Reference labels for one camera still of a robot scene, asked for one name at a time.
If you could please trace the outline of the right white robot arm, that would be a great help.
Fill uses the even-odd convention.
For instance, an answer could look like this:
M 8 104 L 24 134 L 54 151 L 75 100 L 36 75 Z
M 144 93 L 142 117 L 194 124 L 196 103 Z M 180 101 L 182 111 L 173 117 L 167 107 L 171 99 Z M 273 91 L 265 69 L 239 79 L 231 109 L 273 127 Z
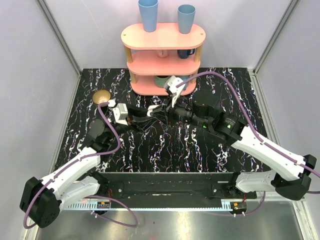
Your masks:
M 289 200 L 298 201 L 309 192 L 310 173 L 317 159 L 312 155 L 297 155 L 285 150 L 251 128 L 248 121 L 223 111 L 221 100 L 196 92 L 191 103 L 176 95 L 161 104 L 150 106 L 147 116 L 171 126 L 185 122 L 205 130 L 221 144 L 241 150 L 270 167 L 266 172 L 236 172 L 226 186 L 228 195 L 239 198 L 249 192 L 277 192 Z

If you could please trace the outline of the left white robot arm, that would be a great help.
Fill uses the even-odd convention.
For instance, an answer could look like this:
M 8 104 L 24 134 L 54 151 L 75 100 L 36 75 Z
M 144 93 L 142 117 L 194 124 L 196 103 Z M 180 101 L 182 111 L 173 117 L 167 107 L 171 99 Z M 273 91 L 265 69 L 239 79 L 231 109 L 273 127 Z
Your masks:
M 112 190 L 109 180 L 93 169 L 103 156 L 112 155 L 121 147 L 120 134 L 130 130 L 144 131 L 157 118 L 159 105 L 148 108 L 117 103 L 111 107 L 111 121 L 98 105 L 100 117 L 88 127 L 84 148 L 71 160 L 52 173 L 37 179 L 30 178 L 24 186 L 20 209 L 25 213 L 23 227 L 49 226 L 68 206 L 87 198 L 109 199 Z

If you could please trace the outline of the white oval case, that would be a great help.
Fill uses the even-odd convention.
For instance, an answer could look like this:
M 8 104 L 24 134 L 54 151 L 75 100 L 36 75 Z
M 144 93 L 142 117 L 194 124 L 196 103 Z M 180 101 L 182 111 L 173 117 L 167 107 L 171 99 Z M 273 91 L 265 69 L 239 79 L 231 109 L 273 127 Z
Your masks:
M 153 111 L 155 111 L 156 109 L 158 109 L 160 107 L 160 105 L 159 104 L 157 104 L 157 105 L 150 105 L 148 108 L 147 108 L 147 116 L 148 117 L 151 117 L 151 114 L 152 114 L 152 112 Z

